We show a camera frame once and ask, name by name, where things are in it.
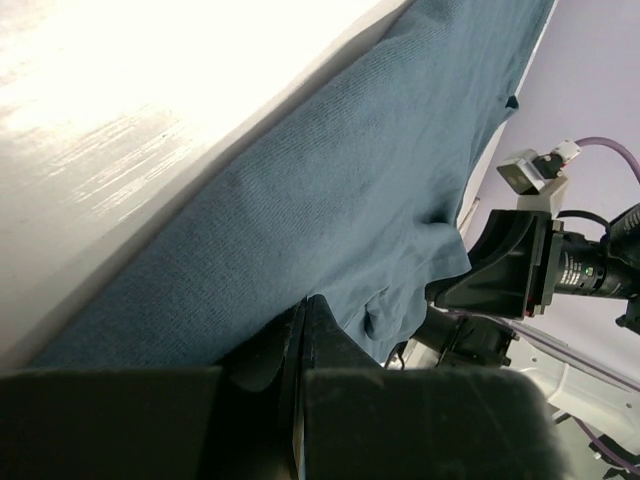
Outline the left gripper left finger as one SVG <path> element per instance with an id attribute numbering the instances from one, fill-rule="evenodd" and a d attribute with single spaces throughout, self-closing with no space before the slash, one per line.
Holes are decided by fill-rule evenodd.
<path id="1" fill-rule="evenodd" d="M 296 305 L 221 362 L 1 379 L 5 479 L 296 479 Z"/>

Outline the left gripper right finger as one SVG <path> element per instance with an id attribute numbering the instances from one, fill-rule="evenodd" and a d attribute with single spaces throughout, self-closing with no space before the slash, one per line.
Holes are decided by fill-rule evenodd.
<path id="1" fill-rule="evenodd" d="M 567 479 L 540 390 L 506 369 L 385 370 L 305 302 L 304 463 L 308 479 Z"/>

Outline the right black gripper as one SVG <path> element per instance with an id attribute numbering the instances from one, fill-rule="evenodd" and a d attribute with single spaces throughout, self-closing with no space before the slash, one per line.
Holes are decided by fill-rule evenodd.
<path id="1" fill-rule="evenodd" d="M 639 331 L 639 206 L 611 221 L 583 210 L 564 210 L 560 219 L 579 218 L 604 228 L 598 241 L 577 232 L 556 232 L 559 250 L 549 256 L 551 294 L 609 298 L 627 302 L 617 326 Z M 428 302 L 440 309 L 523 319 L 537 300 L 532 280 L 550 227 L 541 211 L 493 210 L 469 252 L 472 268 L 464 275 L 429 283 Z"/>

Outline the blue t-shirt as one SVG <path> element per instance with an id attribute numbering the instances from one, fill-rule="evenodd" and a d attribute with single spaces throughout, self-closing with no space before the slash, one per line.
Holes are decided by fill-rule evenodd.
<path id="1" fill-rule="evenodd" d="M 417 1 L 218 173 L 32 361 L 210 365 L 324 296 L 376 361 L 465 273 L 457 217 L 549 1 Z"/>

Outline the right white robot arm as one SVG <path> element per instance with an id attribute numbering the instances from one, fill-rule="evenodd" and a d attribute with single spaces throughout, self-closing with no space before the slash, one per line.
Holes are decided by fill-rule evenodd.
<path id="1" fill-rule="evenodd" d="M 402 366 L 502 367 L 527 376 L 583 430 L 610 479 L 639 475 L 639 386 L 528 327 L 557 295 L 621 300 L 618 327 L 639 329 L 639 210 L 603 222 L 592 241 L 567 212 L 495 210 L 470 250 L 471 270 L 426 289 L 427 318 Z"/>

